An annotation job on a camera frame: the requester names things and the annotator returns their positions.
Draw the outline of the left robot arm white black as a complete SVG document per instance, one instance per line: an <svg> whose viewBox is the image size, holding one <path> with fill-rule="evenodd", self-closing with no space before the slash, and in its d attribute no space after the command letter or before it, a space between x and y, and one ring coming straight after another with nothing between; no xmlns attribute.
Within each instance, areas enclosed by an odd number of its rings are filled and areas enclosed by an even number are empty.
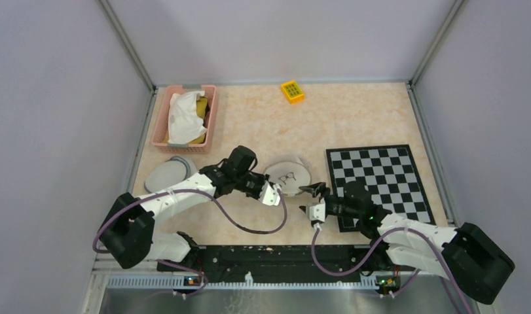
<svg viewBox="0 0 531 314"><path fill-rule="evenodd" d="M280 203L279 187L269 175L254 172L256 154L242 145L229 157L158 192L134 197L127 192L114 202L92 243L98 253L111 254L123 269L145 259L173 262L181 270L195 267L196 244L186 234L162 234L157 226L194 206L215 201L233 191L265 205Z"/></svg>

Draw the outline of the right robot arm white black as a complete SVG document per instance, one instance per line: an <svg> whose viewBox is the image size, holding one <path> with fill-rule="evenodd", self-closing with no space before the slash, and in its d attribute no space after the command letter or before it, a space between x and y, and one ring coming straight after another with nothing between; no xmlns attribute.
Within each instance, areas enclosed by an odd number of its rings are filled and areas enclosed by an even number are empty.
<svg viewBox="0 0 531 314"><path fill-rule="evenodd" d="M491 305L515 270L512 259L475 224L440 227L402 217L375 204L371 193L359 181L346 183L341 197L332 194L325 182L300 189L318 199L301 206L315 230L314 241L329 215L357 219L359 232L371 240L362 260L349 270L338 272L319 263L316 246L312 245L313 262L333 277L360 270L371 257L381 270L395 265L426 271L449 280L460 296Z"/></svg>

